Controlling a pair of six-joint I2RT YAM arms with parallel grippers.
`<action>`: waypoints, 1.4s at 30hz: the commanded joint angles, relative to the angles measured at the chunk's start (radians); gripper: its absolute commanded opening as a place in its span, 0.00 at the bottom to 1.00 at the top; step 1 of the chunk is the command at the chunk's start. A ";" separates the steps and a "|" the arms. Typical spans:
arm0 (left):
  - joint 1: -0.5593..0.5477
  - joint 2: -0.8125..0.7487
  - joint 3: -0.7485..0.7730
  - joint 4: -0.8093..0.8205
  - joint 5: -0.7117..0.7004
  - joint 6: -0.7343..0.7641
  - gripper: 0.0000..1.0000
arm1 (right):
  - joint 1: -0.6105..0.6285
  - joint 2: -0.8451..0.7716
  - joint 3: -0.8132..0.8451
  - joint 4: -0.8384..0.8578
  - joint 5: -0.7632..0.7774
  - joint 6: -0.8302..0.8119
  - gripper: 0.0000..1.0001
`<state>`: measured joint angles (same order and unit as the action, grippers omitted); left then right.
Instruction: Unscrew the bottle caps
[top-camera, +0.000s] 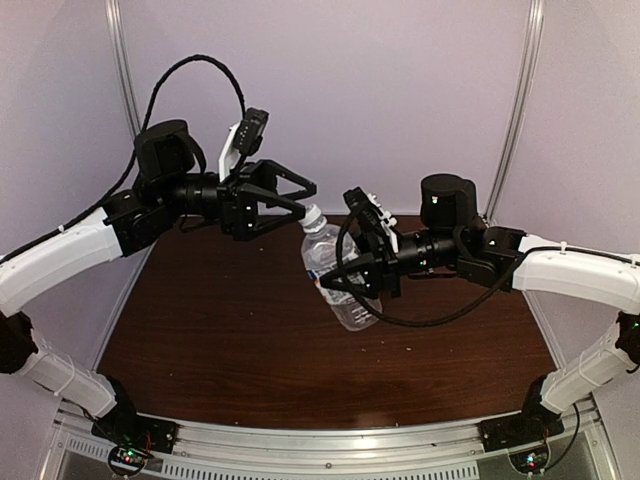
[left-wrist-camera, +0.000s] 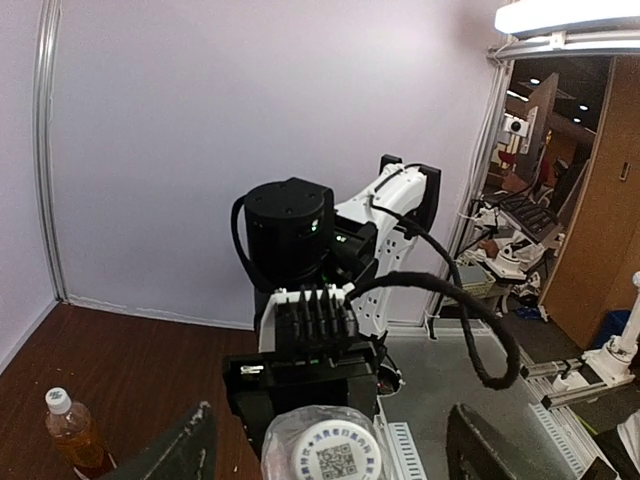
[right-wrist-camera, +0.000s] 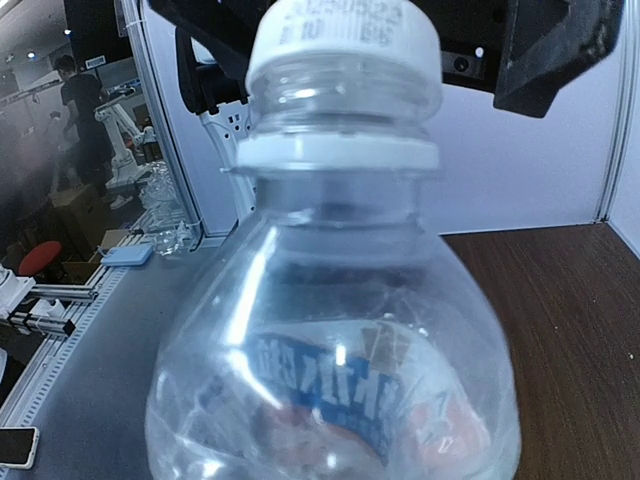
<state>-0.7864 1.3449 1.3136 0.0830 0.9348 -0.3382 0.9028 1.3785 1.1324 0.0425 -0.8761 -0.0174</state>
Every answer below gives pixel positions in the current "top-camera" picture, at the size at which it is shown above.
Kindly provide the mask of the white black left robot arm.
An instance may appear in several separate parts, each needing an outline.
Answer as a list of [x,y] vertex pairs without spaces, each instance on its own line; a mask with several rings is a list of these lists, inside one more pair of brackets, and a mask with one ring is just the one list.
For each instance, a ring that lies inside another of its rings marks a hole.
[[27,377],[83,408],[123,444],[137,442],[144,424],[124,387],[77,365],[34,330],[23,307],[64,281],[155,243],[182,217],[220,226],[249,241],[302,219],[302,200],[316,185],[273,160],[250,161],[263,140],[267,114],[251,109],[231,127],[210,172],[186,121],[168,120],[134,140],[139,173],[131,189],[110,194],[71,227],[1,259],[1,371]]

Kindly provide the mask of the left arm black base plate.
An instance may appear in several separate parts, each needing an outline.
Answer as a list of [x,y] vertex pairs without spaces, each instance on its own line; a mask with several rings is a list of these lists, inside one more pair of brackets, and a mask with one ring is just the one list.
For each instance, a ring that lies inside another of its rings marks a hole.
[[102,417],[86,414],[91,433],[112,443],[145,453],[171,454],[177,439],[178,424],[114,408]]

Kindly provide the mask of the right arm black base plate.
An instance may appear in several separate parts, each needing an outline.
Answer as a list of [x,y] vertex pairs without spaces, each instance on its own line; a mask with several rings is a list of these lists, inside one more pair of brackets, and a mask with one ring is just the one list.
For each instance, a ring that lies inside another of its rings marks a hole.
[[478,425],[480,439],[486,453],[513,449],[532,443],[542,443],[550,436],[565,431],[562,421],[526,417],[522,412],[483,420]]

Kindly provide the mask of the white water bottle cap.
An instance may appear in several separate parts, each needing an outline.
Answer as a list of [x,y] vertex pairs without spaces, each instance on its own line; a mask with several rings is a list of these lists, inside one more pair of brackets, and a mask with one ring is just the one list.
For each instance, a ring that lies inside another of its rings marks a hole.
[[299,221],[305,234],[315,234],[327,225],[327,218],[317,204],[305,208],[305,216]]

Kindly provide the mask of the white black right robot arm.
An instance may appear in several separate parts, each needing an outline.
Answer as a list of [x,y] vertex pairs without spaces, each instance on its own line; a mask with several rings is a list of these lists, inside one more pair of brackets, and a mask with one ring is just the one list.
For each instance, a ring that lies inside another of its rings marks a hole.
[[402,277],[454,277],[485,287],[460,310],[437,319],[404,320],[371,313],[397,326],[430,328],[451,323],[497,291],[540,291],[618,309],[615,322],[567,366],[534,381],[513,419],[519,440],[530,442],[575,402],[622,373],[639,368],[639,258],[553,242],[522,230],[488,226],[477,212],[476,186],[453,174],[420,182],[422,229],[397,230],[389,212],[361,188],[344,194],[349,215],[339,229],[337,265],[323,287],[347,292],[362,306],[387,292],[401,294]]

